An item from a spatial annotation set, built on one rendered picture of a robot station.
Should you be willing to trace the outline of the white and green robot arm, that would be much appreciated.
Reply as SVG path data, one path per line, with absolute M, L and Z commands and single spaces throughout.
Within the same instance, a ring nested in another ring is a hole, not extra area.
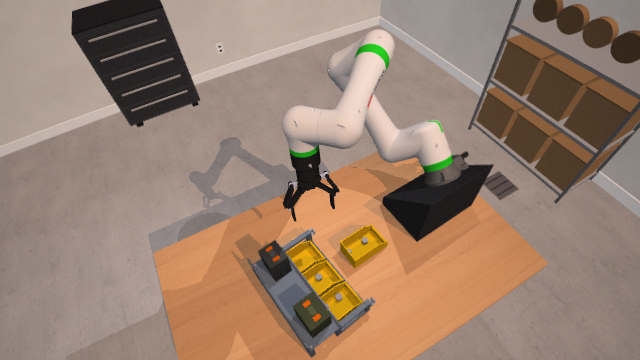
M 377 29 L 329 58 L 328 75 L 343 92 L 335 108 L 295 106 L 282 119 L 293 168 L 310 171 L 318 167 L 319 145 L 353 147 L 361 139 L 364 125 L 386 162 L 418 158 L 428 187 L 450 183 L 460 177 L 459 170 L 469 168 L 463 159 L 469 153 L 461 154 L 463 158 L 452 155 L 439 121 L 428 120 L 399 130 L 373 96 L 394 48 L 391 35 Z

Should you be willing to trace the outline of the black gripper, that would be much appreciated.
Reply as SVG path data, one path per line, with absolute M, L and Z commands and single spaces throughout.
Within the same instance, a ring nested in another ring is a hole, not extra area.
M 319 174 L 319 166 L 318 166 L 315 169 L 310 171 L 296 170 L 296 175 L 297 175 L 296 182 L 293 182 L 293 183 L 291 181 L 288 182 L 288 190 L 283 201 L 284 208 L 285 209 L 288 208 L 288 210 L 291 211 L 292 217 L 294 215 L 293 217 L 294 222 L 296 222 L 294 205 L 299 200 L 301 195 L 304 194 L 305 191 L 315 189 L 316 187 L 329 193 L 330 205 L 333 209 L 335 209 L 334 197 L 336 196 L 336 193 L 339 192 L 340 190 L 338 189 L 336 184 L 330 179 L 327 171 L 324 171 L 323 174 Z M 328 183 L 333 187 L 333 189 L 323 184 L 322 182 L 320 182 L 321 178 L 327 180 Z M 303 182 L 303 181 L 311 181 L 311 182 Z M 297 187 L 297 190 L 293 195 L 293 192 L 296 186 L 299 186 L 299 187 Z

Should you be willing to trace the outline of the yellow open-front bin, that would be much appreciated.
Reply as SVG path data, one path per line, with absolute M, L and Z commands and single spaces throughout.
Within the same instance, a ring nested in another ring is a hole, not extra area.
M 343 295 L 343 299 L 341 301 L 337 301 L 335 299 L 336 293 L 341 293 Z M 320 298 L 323 302 L 329 305 L 331 312 L 339 322 L 362 303 L 359 296 L 353 291 L 347 282 L 336 285 Z
M 298 245 L 296 245 L 286 253 L 291 258 L 291 260 L 295 263 L 297 268 L 301 270 L 300 271 L 301 273 L 304 273 L 313 265 L 316 265 L 317 263 L 325 261 L 324 256 L 321 254 L 321 252 L 316 248 L 316 246 L 311 241 L 299 243 Z
M 363 237 L 368 238 L 369 241 L 367 244 L 362 243 Z M 364 263 L 385 247 L 387 247 L 387 241 L 373 227 L 373 225 L 364 226 L 344 240 L 340 241 L 341 252 L 354 268 Z M 347 249 L 351 249 L 352 253 L 350 254 Z
M 322 274 L 322 280 L 317 281 L 315 275 Z M 328 261 L 320 262 L 303 273 L 313 289 L 318 293 L 319 297 L 323 296 L 333 287 L 343 283 L 341 276 L 332 267 Z

